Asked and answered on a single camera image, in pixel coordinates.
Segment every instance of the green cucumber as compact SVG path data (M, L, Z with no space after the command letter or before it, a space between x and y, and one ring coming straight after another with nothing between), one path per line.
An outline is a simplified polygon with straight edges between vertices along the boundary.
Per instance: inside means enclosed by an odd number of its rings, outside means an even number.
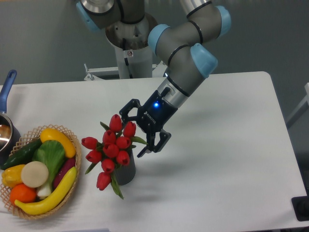
M9 156L7 161L0 166L0 169L5 170L10 167L17 166L19 164L27 164L32 161L32 157L34 152L42 145L42 142L40 139L34 140L26 145L24 145L22 148L20 148L18 151L16 151L14 154Z

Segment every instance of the red tulip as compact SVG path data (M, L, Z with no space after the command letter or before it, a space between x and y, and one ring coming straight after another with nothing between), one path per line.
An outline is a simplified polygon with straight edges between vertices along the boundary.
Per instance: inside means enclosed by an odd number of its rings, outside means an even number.
M119 151L118 156L116 157L116 161L119 164L127 166L130 164L130 157L126 151Z
M105 144L103 147L103 152L109 158L115 158L119 153L119 148L115 144Z
M116 145L119 149L127 149L131 145L131 140L128 137L121 136L117 138Z
M105 159L102 161L101 166L104 172L111 173L114 171L115 163L111 159Z
M116 142L116 134L112 130L107 130L103 134L104 144L114 144Z
M122 130L122 122L119 115L114 115L110 121L110 129L114 132L119 132Z
M109 173L100 173L98 175L97 188L101 191L104 190L112 181Z
M96 150L92 150L86 155L86 159L92 163L99 163L102 160L102 153Z
M82 139L82 145L88 149L94 150L97 147L98 140L92 137Z
M135 131L136 131L136 124L133 122L128 122L126 124L126 127L124 128L124 136L131 138L135 135Z

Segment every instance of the dark vase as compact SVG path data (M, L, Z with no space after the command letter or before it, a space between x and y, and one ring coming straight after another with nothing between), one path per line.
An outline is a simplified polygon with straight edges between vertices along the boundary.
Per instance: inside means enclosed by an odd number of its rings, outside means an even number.
M134 156L132 150L128 152L130 157L130 163L128 166L122 166L115 169L114 174L119 185L126 185L133 180L136 172Z

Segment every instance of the bok choy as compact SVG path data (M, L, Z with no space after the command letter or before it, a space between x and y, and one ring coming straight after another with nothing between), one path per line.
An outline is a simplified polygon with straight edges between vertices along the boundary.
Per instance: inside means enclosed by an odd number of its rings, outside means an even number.
M44 163L49 172L47 181L37 188L38 197L44 199L52 193L53 180L65 161L65 150L60 142L47 140L33 155L32 160Z

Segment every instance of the robotic arm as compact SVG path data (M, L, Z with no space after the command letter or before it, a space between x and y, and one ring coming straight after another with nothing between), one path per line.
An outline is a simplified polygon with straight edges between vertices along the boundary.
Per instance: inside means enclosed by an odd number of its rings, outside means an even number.
M152 51L169 67L167 78L144 105L138 99L132 99L119 112L124 123L136 121L146 133L148 144L138 157L161 151L171 138L171 134L163 129L164 124L218 64L202 44L224 35L231 27L228 11L222 6L215 7L210 0L180 0L180 3L188 22L173 29L157 25L148 36ZM133 108L138 109L137 115L128 116ZM155 144L157 132L160 140Z
M152 77L147 40L157 22L145 12L144 0L80 0L76 6L91 31L105 29L120 79Z

